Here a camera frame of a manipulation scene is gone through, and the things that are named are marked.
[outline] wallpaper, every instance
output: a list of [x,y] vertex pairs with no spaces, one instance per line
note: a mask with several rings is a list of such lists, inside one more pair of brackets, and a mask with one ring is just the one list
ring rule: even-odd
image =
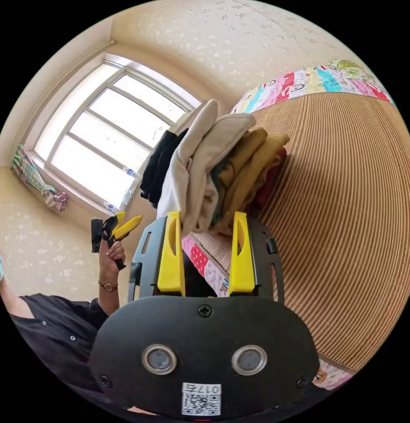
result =
[[[49,209],[8,167],[0,167],[0,252],[18,295],[43,293],[74,301],[98,296],[98,255],[90,232]],[[119,276],[127,302],[129,267]]]
[[336,59],[366,67],[322,28],[258,1],[152,1],[117,14],[111,38],[212,81],[233,105],[248,89],[302,67]]

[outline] black shirt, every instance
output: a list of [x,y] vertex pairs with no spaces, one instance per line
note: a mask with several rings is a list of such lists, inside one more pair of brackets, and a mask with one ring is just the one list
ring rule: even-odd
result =
[[112,404],[88,367],[96,334],[107,319],[98,299],[70,301],[55,295],[21,297],[34,319],[11,315],[23,339],[60,380],[88,399]]

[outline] window frame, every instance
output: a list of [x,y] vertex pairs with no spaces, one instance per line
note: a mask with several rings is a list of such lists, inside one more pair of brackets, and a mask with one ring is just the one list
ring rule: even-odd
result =
[[[71,118],[65,124],[63,130],[61,131],[61,133],[59,134],[58,138],[54,142],[54,145],[53,145],[51,151],[49,152],[49,155],[48,155],[47,159],[43,159],[42,157],[40,157],[36,153],[36,149],[35,148],[36,148],[36,145],[37,145],[38,140],[42,136],[42,134],[43,134],[43,132],[44,132],[47,124],[49,123],[49,120],[55,115],[56,112],[58,112],[58,110],[59,110],[60,106],[62,105],[62,103],[65,101],[65,99],[68,96],[71,95],[71,93],[73,92],[73,90],[85,78],[88,78],[91,73],[93,73],[96,69],[98,69],[100,66],[102,66],[104,64],[106,64],[108,66],[115,67],[115,68],[118,69],[118,71],[115,72],[107,80],[105,80],[100,86],[98,86],[88,96],[88,98],[85,101],[83,101],[83,103],[80,105],[80,107],[74,112],[74,114],[71,116]],[[83,145],[84,147],[88,148],[90,151],[92,151],[93,153],[99,155],[100,157],[102,157],[103,159],[105,159],[107,162],[115,165],[119,169],[126,168],[126,166],[124,166],[118,160],[110,157],[108,154],[100,151],[99,149],[97,149],[96,147],[94,147],[93,145],[91,145],[90,143],[88,143],[87,141],[82,140],[80,137],[78,137],[75,134],[73,134],[73,133],[70,132],[70,129],[76,123],[76,121],[79,119],[79,117],[82,115],[82,113],[87,113],[87,114],[89,114],[89,115],[91,115],[91,116],[99,119],[100,121],[102,121],[103,123],[107,124],[111,128],[117,130],[118,132],[120,132],[123,135],[125,135],[126,137],[128,137],[132,142],[135,142],[137,145],[139,145],[140,147],[142,147],[145,150],[147,150],[149,152],[149,155],[147,156],[145,162],[147,162],[149,160],[150,155],[154,151],[154,147],[151,147],[151,146],[147,145],[146,143],[144,143],[143,141],[139,140],[137,137],[135,137],[132,134],[130,134],[129,132],[125,131],[124,129],[122,129],[118,125],[116,125],[113,122],[109,121],[108,119],[102,117],[101,115],[99,115],[98,113],[94,112],[93,110],[90,110],[89,107],[107,89],[111,89],[112,91],[114,91],[114,92],[116,92],[116,93],[124,96],[128,100],[130,100],[130,101],[138,104],[139,106],[143,107],[144,109],[146,109],[150,113],[152,113],[155,116],[159,117],[162,121],[164,121],[165,123],[167,123],[168,125],[170,125],[170,128],[169,129],[176,128],[177,127],[177,122],[178,122],[178,121],[177,122],[172,121],[171,119],[169,119],[168,117],[166,117],[165,115],[163,115],[162,113],[160,113],[159,111],[155,110],[152,106],[149,106],[148,104],[146,104],[142,100],[136,98],[132,94],[130,94],[130,93],[122,90],[119,87],[113,86],[114,83],[116,83],[120,78],[122,78],[122,77],[124,77],[126,75],[129,76],[129,77],[131,77],[131,78],[134,78],[137,81],[139,81],[140,83],[142,83],[142,84],[150,87],[151,89],[153,89],[154,91],[156,91],[159,94],[163,95],[165,98],[167,98],[172,103],[174,103],[175,105],[177,105],[180,109],[182,109],[184,111],[184,114],[180,117],[180,119],[183,118],[183,117],[185,117],[187,114],[191,113],[194,110],[193,107],[189,103],[187,103],[185,100],[181,99],[175,93],[173,93],[172,91],[170,91],[168,88],[166,88],[165,86],[163,86],[159,82],[157,82],[154,79],[150,78],[149,76],[146,76],[143,73],[141,73],[141,72],[139,72],[137,70],[134,70],[134,69],[132,69],[132,68],[130,68],[128,66],[123,66],[123,65],[121,65],[119,63],[112,62],[110,60],[104,59],[104,60],[101,60],[101,62],[97,66],[95,66],[93,69],[91,69],[80,81],[78,81],[77,84],[75,84],[75,86],[70,90],[70,92],[68,92],[67,95],[59,102],[59,104],[55,107],[54,111],[50,114],[50,116],[47,119],[47,121],[44,123],[44,125],[42,127],[42,130],[39,132],[38,136],[36,137],[35,142],[33,143],[33,147],[30,149],[30,153],[33,154],[36,157],[37,160],[39,160],[40,162],[42,162],[43,167],[44,167],[45,170],[48,170],[50,173],[53,173],[54,175],[56,175],[65,184],[67,184],[68,186],[72,187],[73,189],[75,189],[76,191],[78,191],[80,194],[82,194],[83,196],[87,197],[88,199],[94,201],[100,207],[106,207],[105,204],[107,203],[107,201],[105,199],[103,199],[100,196],[96,195],[94,192],[90,191],[89,189],[87,189],[86,187],[84,187],[82,184],[80,184],[76,180],[72,179],[70,176],[68,176],[66,173],[62,172],[60,169],[58,169],[56,166],[54,166],[52,164],[52,159],[53,159],[53,157],[54,157],[54,155],[55,155],[58,147],[60,146],[63,138],[65,136],[69,136],[70,138],[72,138],[76,142],[78,142],[81,145]],[[126,202],[126,204],[121,204],[121,205],[114,204],[114,206],[120,207],[121,210],[124,210],[124,209],[126,209],[129,206],[132,198],[134,197],[135,189],[139,185],[140,180],[142,178],[143,169],[144,169],[144,163],[143,163],[143,165],[141,165],[141,167],[139,168],[139,170],[137,172],[136,171],[133,171],[133,183],[132,183],[132,185],[130,187],[130,191],[132,192],[131,198]]]

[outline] window pane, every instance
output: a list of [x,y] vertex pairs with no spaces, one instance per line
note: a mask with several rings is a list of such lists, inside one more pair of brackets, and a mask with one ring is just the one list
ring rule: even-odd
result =
[[184,114],[183,109],[162,94],[128,75],[124,75],[114,85],[144,101],[173,122],[176,122]]
[[70,132],[134,171],[139,170],[149,155],[149,151],[130,138],[86,112],[81,114]]
[[153,113],[111,89],[106,89],[90,108],[151,147],[155,147],[170,127]]
[[65,136],[52,164],[105,201],[119,207],[133,177],[107,162],[85,146]]
[[61,134],[64,126],[73,114],[103,82],[118,72],[118,69],[109,65],[101,65],[84,78],[58,107],[47,123],[34,150],[44,160],[48,158],[53,145]]

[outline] folded clothes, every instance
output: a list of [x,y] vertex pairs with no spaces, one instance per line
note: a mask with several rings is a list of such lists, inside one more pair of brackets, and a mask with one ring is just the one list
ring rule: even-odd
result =
[[217,116],[218,103],[209,100],[174,151],[165,176],[157,217],[180,210],[182,237],[209,229],[218,202],[211,170],[256,124],[248,113]]
[[211,176],[218,191],[218,204],[211,221],[213,226],[221,218],[222,200],[229,185],[238,176],[241,168],[250,160],[253,153],[266,140],[267,136],[268,133],[263,128],[256,128],[244,134],[225,159],[213,168]]
[[149,200],[154,208],[158,207],[171,157],[187,131],[188,128],[178,135],[165,131],[149,158],[140,183],[140,196]]
[[289,141],[284,134],[270,134],[258,147],[250,159],[241,168],[237,177],[225,181],[228,188],[222,200],[222,217],[215,225],[219,233],[233,233],[233,218],[235,211],[242,211],[250,203],[255,193],[265,183],[271,163],[276,159],[277,152]]
[[275,181],[278,174],[280,173],[281,168],[283,167],[286,157],[287,151],[283,147],[277,152],[277,157],[270,164],[270,169],[266,174],[265,183],[256,193],[251,203],[246,206],[244,211],[247,214],[254,214],[255,211],[261,211],[264,208],[266,202],[271,197],[271,194],[275,188]]

